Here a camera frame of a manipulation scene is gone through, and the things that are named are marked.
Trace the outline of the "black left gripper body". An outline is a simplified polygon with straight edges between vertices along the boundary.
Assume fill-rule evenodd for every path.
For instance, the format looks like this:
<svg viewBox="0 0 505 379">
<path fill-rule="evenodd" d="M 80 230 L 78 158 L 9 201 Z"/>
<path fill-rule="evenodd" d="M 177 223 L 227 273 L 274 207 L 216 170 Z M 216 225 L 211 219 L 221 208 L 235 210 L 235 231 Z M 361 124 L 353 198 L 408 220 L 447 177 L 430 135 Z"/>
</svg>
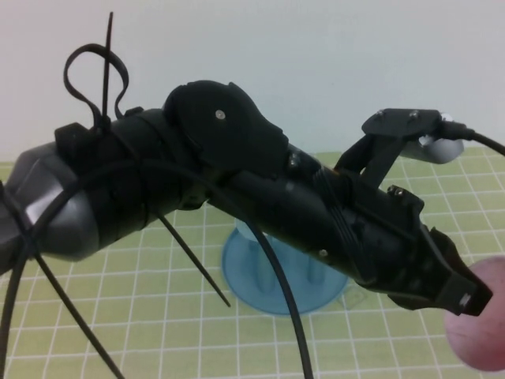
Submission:
<svg viewBox="0 0 505 379">
<path fill-rule="evenodd" d="M 434 230 L 419 227 L 408 238 L 382 227 L 352 228 L 355 241 L 338 242 L 335 269 L 362 287 L 387 295 L 438 295 L 443 256 Z"/>
</svg>

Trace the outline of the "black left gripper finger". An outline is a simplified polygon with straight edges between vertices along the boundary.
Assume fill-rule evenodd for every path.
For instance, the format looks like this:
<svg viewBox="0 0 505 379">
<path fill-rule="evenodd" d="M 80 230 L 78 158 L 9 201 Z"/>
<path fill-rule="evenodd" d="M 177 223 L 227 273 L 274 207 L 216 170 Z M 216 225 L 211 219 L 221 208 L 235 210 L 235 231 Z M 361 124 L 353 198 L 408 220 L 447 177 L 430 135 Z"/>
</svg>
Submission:
<svg viewBox="0 0 505 379">
<path fill-rule="evenodd" d="M 444 233 L 425 228 L 424 244 L 426 307 L 454 315 L 480 315 L 493 296 L 490 287 L 469 269 L 456 245 Z"/>
<path fill-rule="evenodd" d="M 446 309 L 447 300 L 444 295 L 407 295 L 389 294 L 388 298 L 397 306 L 406 310 L 421 310 L 426 308 Z"/>
</svg>

